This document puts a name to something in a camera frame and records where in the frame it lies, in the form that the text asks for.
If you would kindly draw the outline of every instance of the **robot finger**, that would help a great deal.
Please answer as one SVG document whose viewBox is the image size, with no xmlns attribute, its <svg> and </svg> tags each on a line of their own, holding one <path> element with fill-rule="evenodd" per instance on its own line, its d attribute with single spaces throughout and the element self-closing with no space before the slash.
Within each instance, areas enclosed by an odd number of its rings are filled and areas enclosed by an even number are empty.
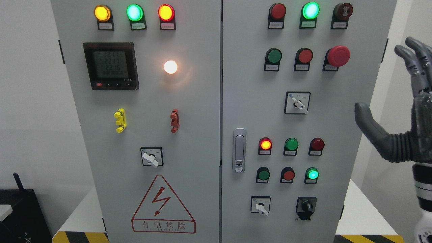
<svg viewBox="0 0 432 243">
<path fill-rule="evenodd" d="M 400 56 L 405 61 L 405 66 L 411 75 L 411 88 L 413 97 L 416 97 L 420 91 L 429 90 L 430 85 L 425 72 L 423 72 L 416 55 L 409 49 L 397 45 L 394 48 L 396 55 Z"/>
<path fill-rule="evenodd" d="M 428 46 L 412 37 L 407 37 L 405 44 L 415 51 L 421 69 L 426 73 L 429 86 L 432 86 L 432 55 L 427 48 Z"/>
</svg>

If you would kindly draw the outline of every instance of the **gray metal panel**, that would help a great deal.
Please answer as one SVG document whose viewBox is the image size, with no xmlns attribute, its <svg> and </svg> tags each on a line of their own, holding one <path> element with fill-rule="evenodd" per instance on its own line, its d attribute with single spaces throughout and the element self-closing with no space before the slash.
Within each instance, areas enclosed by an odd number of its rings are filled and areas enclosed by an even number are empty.
<svg viewBox="0 0 432 243">
<path fill-rule="evenodd" d="M 351 176 L 360 130 L 354 121 L 354 103 L 369 102 L 374 89 L 395 0 L 352 0 L 354 12 L 348 29 L 330 29 L 339 0 L 317 0 L 321 6 L 316 29 L 299 29 L 301 9 L 307 1 L 285 4 L 285 28 L 267 30 L 273 2 L 224 2 L 223 29 L 223 242 L 332 242 Z M 322 71 L 326 52 L 345 45 L 351 59 L 338 72 Z M 314 53 L 309 72 L 294 72 L 300 48 Z M 269 48 L 283 57 L 279 72 L 263 71 Z M 309 91 L 308 115 L 285 115 L 287 91 Z M 232 134 L 245 128 L 246 167 L 232 170 Z M 258 142 L 269 137 L 271 156 L 258 156 Z M 299 141 L 297 156 L 283 156 L 286 139 Z M 322 156 L 309 156 L 310 141 L 325 141 Z M 255 183 L 257 169 L 270 170 L 268 184 Z M 292 184 L 281 184 L 280 173 L 292 167 Z M 305 171 L 320 171 L 317 184 L 305 184 Z M 251 196 L 271 196 L 269 217 L 250 212 Z M 301 221 L 297 197 L 317 197 L 311 221 Z"/>
<path fill-rule="evenodd" d="M 161 0 L 139 0 L 147 30 L 131 31 L 132 2 L 53 0 L 52 7 L 110 242 L 218 242 L 220 1 L 171 1 L 177 30 L 159 29 Z M 108 5 L 115 31 L 97 29 L 93 10 Z M 133 42 L 140 89 L 93 91 L 84 42 Z M 175 60 L 175 75 L 163 71 Z M 114 112 L 124 108 L 128 126 L 115 129 Z M 179 110 L 180 130 L 171 133 L 170 114 Z M 164 166 L 142 166 L 140 148 L 161 146 Z M 196 221 L 196 233 L 133 232 L 131 218 L 157 174 L 162 174 Z M 176 219 L 183 213 L 165 208 Z"/>
</svg>

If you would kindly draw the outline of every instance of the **digital power meter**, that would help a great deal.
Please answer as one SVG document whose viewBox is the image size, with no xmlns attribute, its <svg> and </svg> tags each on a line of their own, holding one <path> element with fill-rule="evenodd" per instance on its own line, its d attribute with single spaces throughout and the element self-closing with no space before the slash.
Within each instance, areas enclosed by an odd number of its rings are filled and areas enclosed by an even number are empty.
<svg viewBox="0 0 432 243">
<path fill-rule="evenodd" d="M 132 42 L 86 42 L 83 46 L 93 90 L 139 89 Z"/>
</svg>

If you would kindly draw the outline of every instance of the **red triangle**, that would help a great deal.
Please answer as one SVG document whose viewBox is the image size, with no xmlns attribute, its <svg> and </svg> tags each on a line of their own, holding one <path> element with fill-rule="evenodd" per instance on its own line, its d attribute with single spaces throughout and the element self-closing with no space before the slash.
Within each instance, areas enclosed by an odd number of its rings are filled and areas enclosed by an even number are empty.
<svg viewBox="0 0 432 243">
<path fill-rule="evenodd" d="M 162 175 L 155 176 L 131 221 L 134 232 L 196 232 L 194 218 Z"/>
</svg>

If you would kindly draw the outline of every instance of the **yellow black hazard tape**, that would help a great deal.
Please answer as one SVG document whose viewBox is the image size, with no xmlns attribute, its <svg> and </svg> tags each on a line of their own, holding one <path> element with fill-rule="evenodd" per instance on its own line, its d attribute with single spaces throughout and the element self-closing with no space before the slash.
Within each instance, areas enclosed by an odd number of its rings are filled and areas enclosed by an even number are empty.
<svg viewBox="0 0 432 243">
<path fill-rule="evenodd" d="M 404 243 L 400 235 L 336 235 L 333 243 Z"/>
<path fill-rule="evenodd" d="M 59 231 L 53 243 L 109 243 L 106 233 Z"/>
<path fill-rule="evenodd" d="M 59 231 L 53 243 L 109 243 L 106 233 Z M 399 235 L 336 235 L 334 243 L 404 243 Z"/>
</svg>

